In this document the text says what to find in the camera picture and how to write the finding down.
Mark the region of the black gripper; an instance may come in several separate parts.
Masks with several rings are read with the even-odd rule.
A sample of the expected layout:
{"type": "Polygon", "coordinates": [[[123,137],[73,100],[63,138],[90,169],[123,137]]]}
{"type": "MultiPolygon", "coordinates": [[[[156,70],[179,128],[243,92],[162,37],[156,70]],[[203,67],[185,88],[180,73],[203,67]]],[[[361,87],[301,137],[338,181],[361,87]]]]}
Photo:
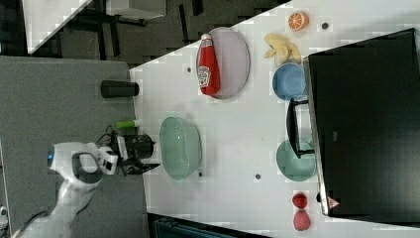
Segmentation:
{"type": "MultiPolygon", "coordinates": [[[[149,135],[113,135],[111,149],[119,156],[120,162],[134,162],[149,159],[154,153],[155,142],[149,135]]],[[[128,175],[142,175],[159,167],[159,164],[131,165],[128,175]]]]}

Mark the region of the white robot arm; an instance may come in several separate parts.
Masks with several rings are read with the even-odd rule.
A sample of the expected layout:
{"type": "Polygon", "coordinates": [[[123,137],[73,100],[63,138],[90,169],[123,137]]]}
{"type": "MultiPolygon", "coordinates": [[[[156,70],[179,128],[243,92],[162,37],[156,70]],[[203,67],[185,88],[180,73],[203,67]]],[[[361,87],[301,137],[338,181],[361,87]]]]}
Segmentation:
{"type": "Polygon", "coordinates": [[[104,176],[117,168],[133,166],[122,136],[110,145],[65,142],[52,146],[48,167],[63,178],[57,202],[51,212],[41,211],[29,218],[11,238],[71,238],[71,223],[92,200],[104,176]]]}

